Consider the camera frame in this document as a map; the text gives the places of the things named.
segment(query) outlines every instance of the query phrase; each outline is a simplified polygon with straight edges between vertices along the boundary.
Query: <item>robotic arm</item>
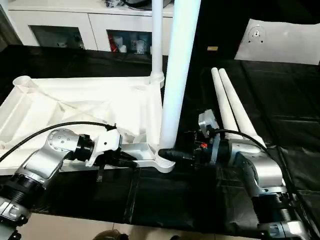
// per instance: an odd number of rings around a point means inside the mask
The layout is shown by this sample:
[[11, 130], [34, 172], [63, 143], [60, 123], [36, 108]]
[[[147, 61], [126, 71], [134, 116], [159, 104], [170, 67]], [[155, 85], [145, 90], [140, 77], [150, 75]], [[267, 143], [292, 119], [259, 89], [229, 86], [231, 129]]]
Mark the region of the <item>robotic arm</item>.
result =
[[210, 167], [219, 159], [223, 161], [221, 164], [241, 168], [245, 188], [258, 218], [261, 239], [308, 240], [308, 231], [296, 212], [281, 168], [267, 152], [262, 151], [265, 148], [248, 139], [221, 139], [219, 133], [241, 132], [219, 129], [212, 110], [200, 114], [198, 124], [200, 131], [195, 133], [192, 152], [161, 149], [159, 156], [181, 165]]
[[110, 155], [119, 161], [123, 154], [120, 153], [122, 137], [113, 128], [94, 141], [69, 129], [50, 132], [44, 146], [33, 152], [0, 190], [0, 239], [21, 238], [16, 227], [28, 222], [31, 207], [55, 178], [64, 160], [77, 159], [86, 162], [87, 167], [102, 169], [112, 161]]

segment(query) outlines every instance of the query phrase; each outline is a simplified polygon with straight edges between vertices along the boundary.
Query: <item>table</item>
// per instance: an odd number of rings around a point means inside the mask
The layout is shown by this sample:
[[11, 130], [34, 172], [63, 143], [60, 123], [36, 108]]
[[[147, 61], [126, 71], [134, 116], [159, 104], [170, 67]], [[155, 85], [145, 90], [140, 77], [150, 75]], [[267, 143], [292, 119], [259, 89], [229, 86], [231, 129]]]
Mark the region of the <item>table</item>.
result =
[[[0, 101], [12, 80], [31, 78], [137, 77], [151, 72], [151, 58], [134, 54], [27, 46], [0, 53]], [[166, 69], [167, 58], [163, 59]], [[192, 56], [180, 131], [196, 130], [198, 114], [219, 108], [210, 73], [225, 68], [257, 133], [292, 180], [320, 224], [320, 70], [318, 66], [199, 59]], [[257, 237], [257, 218], [236, 168], [153, 168], [60, 173], [33, 208], [36, 213]], [[3, 183], [9, 176], [1, 176]]]

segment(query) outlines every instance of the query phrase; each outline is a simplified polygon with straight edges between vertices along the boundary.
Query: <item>white tube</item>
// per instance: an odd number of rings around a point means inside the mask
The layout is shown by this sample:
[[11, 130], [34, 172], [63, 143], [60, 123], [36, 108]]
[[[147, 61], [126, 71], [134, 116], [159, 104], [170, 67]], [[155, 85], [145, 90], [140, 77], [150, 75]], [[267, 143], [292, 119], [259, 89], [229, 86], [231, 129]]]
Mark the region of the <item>white tube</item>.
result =
[[240, 128], [240, 131], [244, 134], [247, 134], [254, 139], [256, 139], [259, 143], [261, 143], [263, 146], [265, 145], [265, 142], [263, 139], [258, 136], [254, 126], [252, 125], [250, 118], [248, 117], [248, 114], [242, 105], [236, 90], [234, 89], [234, 86], [232, 85], [226, 70], [221, 68], [219, 70], [219, 74], [223, 83], [223, 87], [225, 90], [225, 93], [228, 97], [228, 100], [230, 102], [234, 117], [236, 119], [236, 122], [238, 123], [238, 126]]
[[162, 69], [163, 0], [152, 1], [152, 72], [150, 82], [160, 83], [163, 87], [165, 76]]
[[175, 0], [160, 148], [175, 145], [201, 0]]
[[[234, 114], [232, 113], [227, 94], [225, 92], [224, 86], [222, 84], [218, 69], [216, 67], [211, 69], [211, 74], [214, 83], [214, 89], [216, 93], [216, 98], [219, 104], [219, 110], [222, 118], [223, 128], [233, 131], [238, 131], [238, 126], [236, 124], [236, 120], [234, 118]], [[228, 139], [243, 139], [243, 137], [226, 133], [225, 136]]]

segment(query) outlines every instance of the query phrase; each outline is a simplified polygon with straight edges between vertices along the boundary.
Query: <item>glass cabinet door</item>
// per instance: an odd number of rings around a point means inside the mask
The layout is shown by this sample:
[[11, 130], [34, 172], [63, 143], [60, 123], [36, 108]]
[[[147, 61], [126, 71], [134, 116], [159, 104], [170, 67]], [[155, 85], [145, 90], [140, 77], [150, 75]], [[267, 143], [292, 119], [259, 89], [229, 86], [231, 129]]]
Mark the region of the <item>glass cabinet door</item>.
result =
[[122, 30], [107, 30], [106, 32], [112, 52], [151, 54], [151, 32]]
[[[89, 18], [98, 50], [151, 54], [152, 16], [89, 13]], [[163, 55], [169, 55], [172, 23], [172, 17], [163, 17]]]
[[24, 45], [97, 50], [87, 13], [10, 10], [9, 14]]
[[85, 49], [79, 28], [72, 26], [30, 26], [42, 47]]

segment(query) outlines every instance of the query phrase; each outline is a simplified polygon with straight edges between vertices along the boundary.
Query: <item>white plastic tray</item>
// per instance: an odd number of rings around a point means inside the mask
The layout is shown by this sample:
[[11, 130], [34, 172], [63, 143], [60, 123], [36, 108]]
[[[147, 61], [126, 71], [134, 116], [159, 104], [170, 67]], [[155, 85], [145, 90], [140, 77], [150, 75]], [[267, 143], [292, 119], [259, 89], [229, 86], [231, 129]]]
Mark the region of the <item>white plastic tray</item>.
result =
[[[148, 159], [160, 139], [160, 85], [149, 77], [42, 78], [20, 76], [0, 106], [0, 156], [30, 134], [47, 126], [72, 121], [116, 123], [125, 144], [145, 143]], [[66, 128], [95, 139], [105, 129], [93, 125]], [[24, 144], [0, 163], [0, 175], [11, 175], [49, 132]], [[124, 149], [131, 151], [127, 145]], [[80, 161], [66, 160], [62, 171], [90, 170]]]

